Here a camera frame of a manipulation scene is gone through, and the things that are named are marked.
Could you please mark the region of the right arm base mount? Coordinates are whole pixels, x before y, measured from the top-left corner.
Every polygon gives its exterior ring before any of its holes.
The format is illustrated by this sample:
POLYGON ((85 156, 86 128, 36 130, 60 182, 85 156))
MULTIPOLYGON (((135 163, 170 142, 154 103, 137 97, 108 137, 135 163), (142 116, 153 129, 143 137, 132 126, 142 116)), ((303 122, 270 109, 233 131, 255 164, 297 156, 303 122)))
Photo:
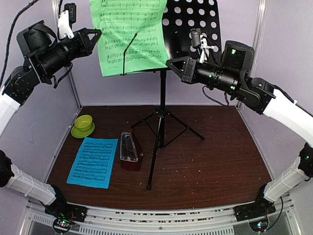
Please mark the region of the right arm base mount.
POLYGON ((262 233, 270 227, 268 216, 276 212, 276 208, 275 206, 257 206, 255 203, 249 203, 236 206, 234 212, 238 222, 248 221, 252 231, 262 233))

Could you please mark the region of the green sheet music page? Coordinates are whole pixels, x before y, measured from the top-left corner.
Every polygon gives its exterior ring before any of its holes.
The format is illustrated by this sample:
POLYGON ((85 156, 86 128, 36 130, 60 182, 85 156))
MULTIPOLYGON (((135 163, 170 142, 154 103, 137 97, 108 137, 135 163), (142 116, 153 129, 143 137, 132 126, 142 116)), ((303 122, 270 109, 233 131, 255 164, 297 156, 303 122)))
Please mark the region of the green sheet music page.
POLYGON ((168 60, 162 30, 165 0, 91 0, 103 77, 162 69, 168 60))

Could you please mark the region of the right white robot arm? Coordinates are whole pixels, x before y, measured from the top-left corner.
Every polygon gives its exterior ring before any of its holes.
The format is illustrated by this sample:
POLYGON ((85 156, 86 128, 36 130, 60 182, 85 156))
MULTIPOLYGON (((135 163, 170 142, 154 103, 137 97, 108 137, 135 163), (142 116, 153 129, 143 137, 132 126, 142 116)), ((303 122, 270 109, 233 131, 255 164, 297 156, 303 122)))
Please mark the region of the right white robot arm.
POLYGON ((280 196, 313 176, 313 116, 280 87, 259 77, 250 77, 255 50, 236 41, 226 41, 220 63, 212 65, 191 56, 167 60, 166 66, 182 82, 201 83, 237 99, 260 115, 285 125, 305 140, 294 163, 278 178, 263 185, 253 203, 243 207, 261 216, 280 196))

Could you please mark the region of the blue sheet music page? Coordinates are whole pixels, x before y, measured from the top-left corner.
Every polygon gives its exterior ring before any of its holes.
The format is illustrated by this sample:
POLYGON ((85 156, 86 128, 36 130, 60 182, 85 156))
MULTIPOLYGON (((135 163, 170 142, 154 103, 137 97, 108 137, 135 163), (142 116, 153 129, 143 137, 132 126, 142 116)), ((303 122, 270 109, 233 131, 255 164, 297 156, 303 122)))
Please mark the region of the blue sheet music page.
POLYGON ((118 139, 84 138, 67 178, 67 184, 108 189, 118 139))

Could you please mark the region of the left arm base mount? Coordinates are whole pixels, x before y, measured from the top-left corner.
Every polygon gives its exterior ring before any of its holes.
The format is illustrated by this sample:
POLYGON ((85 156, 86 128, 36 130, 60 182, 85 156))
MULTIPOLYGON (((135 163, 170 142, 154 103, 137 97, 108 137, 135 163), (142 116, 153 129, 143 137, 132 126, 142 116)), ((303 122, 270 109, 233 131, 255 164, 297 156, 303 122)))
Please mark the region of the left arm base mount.
POLYGON ((65 208, 43 205, 45 213, 55 217, 52 222, 53 230, 58 234, 69 232, 76 222, 84 222, 88 209, 83 206, 67 204, 65 208))

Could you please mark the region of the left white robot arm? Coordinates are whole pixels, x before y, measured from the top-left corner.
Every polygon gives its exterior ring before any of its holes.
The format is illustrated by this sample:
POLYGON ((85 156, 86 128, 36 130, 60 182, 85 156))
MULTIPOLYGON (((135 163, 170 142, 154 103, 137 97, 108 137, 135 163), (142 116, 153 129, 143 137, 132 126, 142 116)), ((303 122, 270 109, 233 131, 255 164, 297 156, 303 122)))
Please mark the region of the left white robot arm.
MULTIPOLYGON (((17 41, 24 64, 11 72, 0 90, 0 132, 4 133, 12 117, 37 85, 45 83, 56 88, 60 82, 55 80, 56 72, 63 67, 72 67, 76 58, 91 55, 101 34, 100 29, 82 28, 58 41, 54 31, 44 21, 19 32, 17 41)), ((51 206, 59 217, 70 213, 70 206, 65 203, 60 189, 26 174, 4 152, 0 153, 0 185, 51 206)))

